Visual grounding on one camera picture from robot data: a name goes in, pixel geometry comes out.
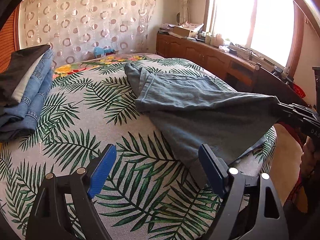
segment bed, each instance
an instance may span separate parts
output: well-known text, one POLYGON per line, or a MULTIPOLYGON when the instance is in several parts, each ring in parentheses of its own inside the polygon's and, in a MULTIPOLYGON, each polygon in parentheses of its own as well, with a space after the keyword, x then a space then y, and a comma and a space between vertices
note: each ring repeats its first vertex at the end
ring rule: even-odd
MULTIPOLYGON (((197 187, 162 133, 135 110, 123 71, 132 61, 153 72, 210 75, 222 89, 233 90, 188 60, 153 54, 114 55, 55 69, 36 133, 1 145, 0 211, 21 239, 45 174, 70 174, 108 143, 116 145, 117 160, 93 203, 114 240, 196 239, 214 220, 221 199, 210 188, 197 187)), ((241 172, 269 172, 274 127, 265 136, 261 147, 234 163, 241 172)), ((72 199, 66 195, 66 200, 75 233, 84 239, 72 199)))

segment dark brown folded garment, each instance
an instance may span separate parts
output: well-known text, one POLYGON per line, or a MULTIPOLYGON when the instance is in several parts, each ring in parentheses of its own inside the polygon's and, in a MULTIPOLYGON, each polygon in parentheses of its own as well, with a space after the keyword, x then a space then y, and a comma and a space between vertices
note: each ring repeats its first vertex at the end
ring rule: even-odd
POLYGON ((16 105, 11 95, 31 65, 48 49, 50 45, 40 45, 21 49, 11 54, 8 68, 0 74, 0 105, 16 105))

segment red plastic object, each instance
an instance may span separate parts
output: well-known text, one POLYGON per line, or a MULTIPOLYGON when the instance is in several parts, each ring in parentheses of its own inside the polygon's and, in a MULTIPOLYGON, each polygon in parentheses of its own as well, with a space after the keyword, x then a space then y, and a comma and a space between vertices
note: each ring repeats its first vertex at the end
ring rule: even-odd
POLYGON ((305 92, 302 90, 301 87, 299 87, 299 86, 296 85, 296 84, 292 84, 292 85, 293 85, 292 89, 293 89, 294 92, 296 92, 301 98, 306 97, 306 94, 305 94, 305 92))

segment white wall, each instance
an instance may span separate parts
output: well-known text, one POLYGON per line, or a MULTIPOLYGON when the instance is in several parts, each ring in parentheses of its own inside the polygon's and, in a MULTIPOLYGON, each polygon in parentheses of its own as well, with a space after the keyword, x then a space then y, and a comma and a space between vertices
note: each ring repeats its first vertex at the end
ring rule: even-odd
POLYGON ((304 100, 312 106, 316 104, 316 80, 313 66, 320 66, 320 39, 315 30, 305 24, 294 82, 303 89, 306 93, 304 100))
MULTIPOLYGON (((156 51, 156 34, 162 23, 177 23, 177 13, 179 12, 179 0, 156 0, 156 7, 148 27, 148 47, 149 53, 156 51)), ((22 41, 23 32, 19 32, 19 40, 22 41)), ((20 47, 24 48, 25 44, 20 42, 20 47)))
POLYGON ((204 10, 206 0, 190 0, 189 2, 189 14, 190 22, 203 23, 204 10))

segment window frame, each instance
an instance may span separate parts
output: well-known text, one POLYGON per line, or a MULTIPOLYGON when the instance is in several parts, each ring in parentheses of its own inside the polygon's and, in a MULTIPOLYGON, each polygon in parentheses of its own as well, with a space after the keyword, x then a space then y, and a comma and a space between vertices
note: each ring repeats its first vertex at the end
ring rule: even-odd
MULTIPOLYGON (((257 14, 257 0, 254 1, 252 17, 251 17, 251 28, 250 28, 249 36, 247 39, 247 43, 245 45, 248 49, 252 50, 254 53, 262 55, 265 59, 269 60, 276 66, 283 68, 285 73, 287 73, 291 77, 294 76, 294 73, 298 66, 301 48, 302 48, 303 29, 304 29, 304 22, 305 22, 304 14, 301 11, 301 9, 297 6, 297 4, 294 1, 293 1, 293 4, 294 4, 294 30, 293 30, 291 49, 290 49, 286 66, 280 65, 273 59, 251 48, 251 42, 252 42, 254 25, 255 25, 256 14, 257 14)), ((206 32, 213 33, 214 31, 215 13, 217 9, 216 7, 217 7, 216 0, 206 0, 205 13, 204 13, 204 27, 203 27, 203 29, 206 32)))

